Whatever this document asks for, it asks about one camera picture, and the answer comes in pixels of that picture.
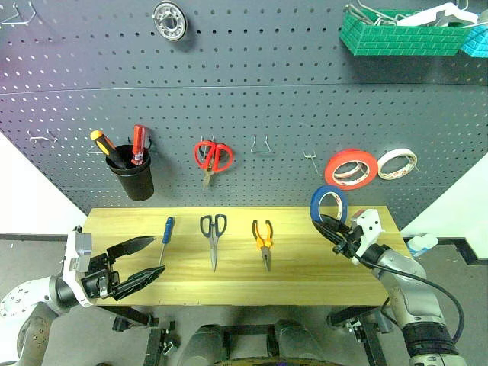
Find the pegboard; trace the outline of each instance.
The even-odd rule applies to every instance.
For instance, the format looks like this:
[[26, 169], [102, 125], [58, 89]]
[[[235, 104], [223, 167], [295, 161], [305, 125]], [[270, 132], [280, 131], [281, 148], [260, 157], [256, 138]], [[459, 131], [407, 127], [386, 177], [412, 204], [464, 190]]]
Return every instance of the pegboard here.
[[[0, 129], [86, 213], [308, 205], [323, 178], [302, 150], [315, 150], [323, 172], [342, 149], [379, 158], [409, 147], [418, 172], [347, 192], [350, 204], [386, 204], [403, 227], [486, 152], [485, 59], [353, 57], [339, 41], [346, 2], [181, 1], [189, 29], [171, 43], [150, 17], [156, 3], [43, 0], [28, 27], [0, 29]], [[7, 18], [11, 3], [2, 7]], [[145, 202], [130, 201], [103, 158], [87, 154], [91, 130], [123, 144], [136, 123], [153, 141], [156, 192]], [[57, 143], [29, 143], [27, 130], [47, 128]], [[272, 154], [250, 152], [254, 134], [260, 147], [269, 136]], [[236, 154], [207, 191], [192, 158], [202, 136]]]

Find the green storage bin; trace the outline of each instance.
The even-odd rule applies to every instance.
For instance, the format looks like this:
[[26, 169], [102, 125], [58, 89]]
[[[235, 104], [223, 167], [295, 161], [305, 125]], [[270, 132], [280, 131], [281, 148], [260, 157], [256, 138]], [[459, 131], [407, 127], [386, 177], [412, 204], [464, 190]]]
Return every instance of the green storage bin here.
[[[362, 9], [372, 21], [377, 15]], [[380, 10], [395, 17], [413, 14], [412, 10]], [[348, 11], [344, 15], [340, 38], [354, 56], [453, 56], [470, 28], [459, 27], [399, 27], [396, 25], [369, 25]]]

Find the pliers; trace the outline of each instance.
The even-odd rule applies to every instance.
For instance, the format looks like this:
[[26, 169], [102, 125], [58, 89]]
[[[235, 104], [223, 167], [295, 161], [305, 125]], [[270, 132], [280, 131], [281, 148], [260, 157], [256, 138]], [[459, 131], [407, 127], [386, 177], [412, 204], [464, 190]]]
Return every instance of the pliers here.
[[254, 239], [256, 239], [256, 246], [258, 249], [261, 249], [262, 261], [265, 263], [266, 271], [270, 272], [271, 251], [269, 249], [273, 246], [273, 242], [271, 241], [273, 238], [273, 226], [271, 226], [270, 220], [266, 220], [266, 227], [268, 228], [268, 235], [266, 236], [266, 240], [263, 240], [259, 235], [258, 221], [252, 221], [252, 235], [254, 235]]

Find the black cable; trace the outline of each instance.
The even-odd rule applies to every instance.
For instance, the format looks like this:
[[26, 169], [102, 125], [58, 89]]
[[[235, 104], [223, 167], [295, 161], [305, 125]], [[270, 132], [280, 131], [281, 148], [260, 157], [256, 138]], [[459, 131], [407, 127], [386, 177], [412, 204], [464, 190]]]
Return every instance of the black cable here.
[[432, 281], [426, 280], [425, 278], [415, 276], [414, 274], [406, 273], [404, 271], [398, 271], [396, 269], [385, 267], [383, 265], [374, 264], [372, 262], [369, 262], [366, 259], [361, 258], [355, 252], [353, 252], [353, 255], [363, 265], [373, 267], [373, 268], [378, 268], [382, 271], [394, 273], [395, 275], [399, 275], [399, 276], [403, 276], [403, 277], [407, 277], [407, 278], [412, 278], [413, 280], [423, 282], [424, 284], [427, 284], [427, 285], [441, 291], [445, 296], [449, 297], [452, 300], [452, 302], [454, 303], [454, 305], [456, 306], [457, 312], [459, 313], [459, 322], [457, 324], [457, 330], [456, 330], [456, 333], [454, 334], [454, 337], [452, 337], [453, 343], [458, 342], [458, 340], [461, 337], [461, 334], [463, 333], [463, 330], [464, 330], [464, 311], [463, 311], [463, 307], [459, 303], [458, 299], [453, 294], [451, 294], [449, 291], [444, 289], [442, 286], [440, 286], [440, 285], [438, 285]]
[[381, 313], [381, 315], [383, 315], [385, 318], [387, 318], [389, 321], [391, 321], [393, 324], [395, 324], [399, 328], [400, 326], [398, 325], [397, 321], [394, 318], [392, 318], [391, 316], [389, 316], [388, 314], [385, 313], [385, 309], [384, 308], [385, 308], [385, 306], [389, 302], [390, 302], [390, 298], [387, 297], [387, 299], [383, 303], [383, 306], [380, 309], [380, 313]]

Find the blue screwdriver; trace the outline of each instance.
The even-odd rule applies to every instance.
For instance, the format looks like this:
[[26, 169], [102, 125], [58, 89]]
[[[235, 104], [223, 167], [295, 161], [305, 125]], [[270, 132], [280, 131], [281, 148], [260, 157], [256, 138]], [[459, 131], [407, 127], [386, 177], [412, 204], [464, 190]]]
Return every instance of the blue screwdriver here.
[[171, 239], [173, 225], [175, 225], [175, 218], [170, 216], [166, 220], [165, 233], [162, 235], [162, 240], [161, 240], [162, 248], [161, 248], [161, 255], [159, 256], [159, 265], [161, 265], [162, 263], [162, 256], [165, 253], [165, 247], [166, 245], [168, 245], [169, 240]]

